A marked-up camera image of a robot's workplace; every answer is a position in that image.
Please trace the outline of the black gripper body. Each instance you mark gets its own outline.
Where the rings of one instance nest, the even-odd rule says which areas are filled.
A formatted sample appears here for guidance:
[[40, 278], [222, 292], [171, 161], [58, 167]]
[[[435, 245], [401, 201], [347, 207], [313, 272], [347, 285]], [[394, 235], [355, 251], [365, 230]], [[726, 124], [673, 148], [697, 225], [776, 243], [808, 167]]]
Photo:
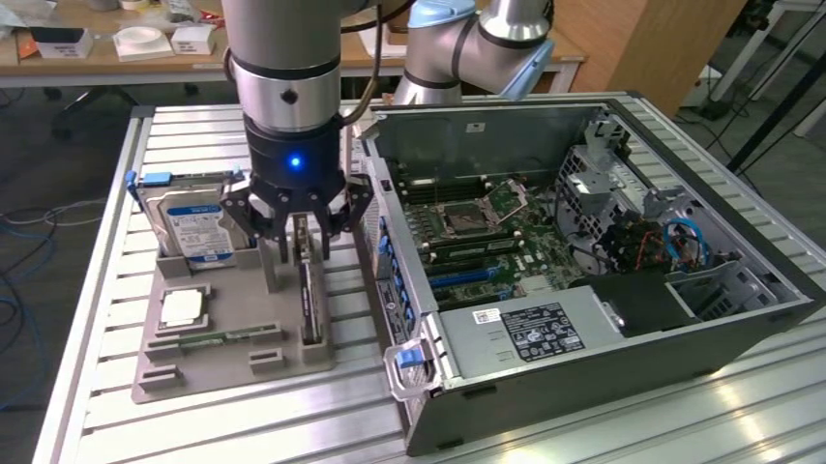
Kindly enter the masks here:
[[342, 117], [315, 129], [267, 131], [245, 118], [251, 151], [251, 191], [275, 209], [310, 212], [311, 201], [329, 204], [345, 187], [339, 164]]

